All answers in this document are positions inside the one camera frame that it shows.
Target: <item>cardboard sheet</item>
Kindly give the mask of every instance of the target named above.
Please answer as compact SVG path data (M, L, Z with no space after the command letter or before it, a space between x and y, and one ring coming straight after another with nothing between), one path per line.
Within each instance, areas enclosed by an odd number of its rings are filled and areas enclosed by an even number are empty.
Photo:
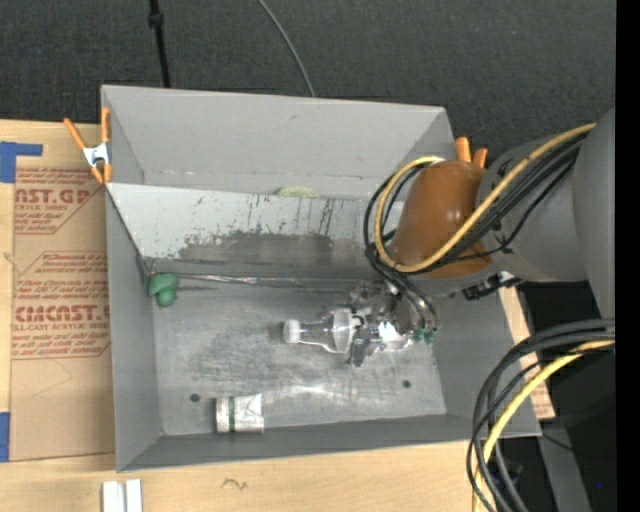
M111 452L104 188L62 123L2 126L44 145L15 175L10 460Z

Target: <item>yellow cable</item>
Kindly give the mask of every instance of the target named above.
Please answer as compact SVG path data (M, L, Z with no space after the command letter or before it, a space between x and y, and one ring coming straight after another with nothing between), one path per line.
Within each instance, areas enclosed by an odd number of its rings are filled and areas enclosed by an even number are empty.
M546 153L550 149L562 144L568 139L580 135L582 133L588 132L595 126L595 123L586 124L584 126L579 126L578 128L574 128L573 130L569 130L565 133L554 137L548 142L542 144L540 147L532 151L529 156L521 160L511 171L498 183L496 188L494 188L491 193L482 201L482 204L476 208L476 210L471 214L471 216L466 220L466 222L458 229L458 231L434 254L432 254L429 258L425 259L420 263L416 263L415 265L403 265L402 263L396 262L387 252L386 247L384 246L384 242L382 241L382 214L384 212L384 207L387 202L387 198L391 193L391 190L398 182L398 180L404 176L407 172L411 171L418 165L423 163L436 163L442 161L441 158L438 157L424 157L410 164L407 164L402 169L400 169L389 181L388 185L383 190L380 195L380 201L378 202L378 209L376 210L375 224L374 224L374 239L376 244L376 249L378 250L378 254L380 255L380 260L388 267L394 268L399 272L419 272L420 270L424 270L425 268L436 263L440 258L442 258L451 248L457 244L460 239L466 235L473 225L477 222L480 216L491 206L491 204L498 198L498 196L502 193L502 191L509 186L509 184L529 165L532 160L535 160L542 154Z
M573 350L573 352L581 352L585 350L596 350L598 348L607 347L613 345L615 340L603 340L603 341L590 341L587 343L583 343ZM527 382L522 389L513 397L513 399L507 404L504 411L496 421L495 425L491 429L489 433L489 437L484 444L482 449L482 456L485 461L489 460L493 449L495 448L496 442L502 434L502 431L506 427L509 420L513 417L522 403L527 399L527 397L533 393L533 390L538 387L541 382L544 382L551 375L557 372L560 368L568 365L570 362L575 361L576 359L582 357L583 354L567 354L559 357L552 363L549 363L542 370L540 370L529 382ZM476 468L474 479L479 489L482 489L482 478L480 475L480 471ZM477 495L473 494L473 511L480 511L480 500Z

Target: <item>wooden table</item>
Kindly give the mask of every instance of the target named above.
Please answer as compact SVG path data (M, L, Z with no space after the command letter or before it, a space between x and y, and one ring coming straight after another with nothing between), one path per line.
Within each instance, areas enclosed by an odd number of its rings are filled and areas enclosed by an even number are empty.
M82 126L81 132L87 143L98 140L95 126ZM45 144L37 165L77 161L68 137L62 123L0 121L0 140ZM13 190L0 184L0 411L10 405ZM453 442L136 473L115 473L113 454L11 462L0 464L0 509L98 511L102 482L141 478L144 509L154 512L466 511L466 446Z

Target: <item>blue tape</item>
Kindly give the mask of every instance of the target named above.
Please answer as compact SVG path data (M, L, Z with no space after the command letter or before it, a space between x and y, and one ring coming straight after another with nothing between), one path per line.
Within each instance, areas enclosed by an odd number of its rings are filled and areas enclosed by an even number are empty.
M9 462L9 413L0 412L0 462Z
M42 144L0 142L0 183L16 182L18 156L42 156Z

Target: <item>small bottle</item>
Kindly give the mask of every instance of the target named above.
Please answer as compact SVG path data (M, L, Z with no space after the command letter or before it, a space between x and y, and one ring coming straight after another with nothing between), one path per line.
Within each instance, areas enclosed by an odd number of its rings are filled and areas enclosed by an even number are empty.
M357 324L358 319L352 318L348 308L339 308L333 314L314 322L287 320L282 336L286 343L319 345L327 352L346 354Z

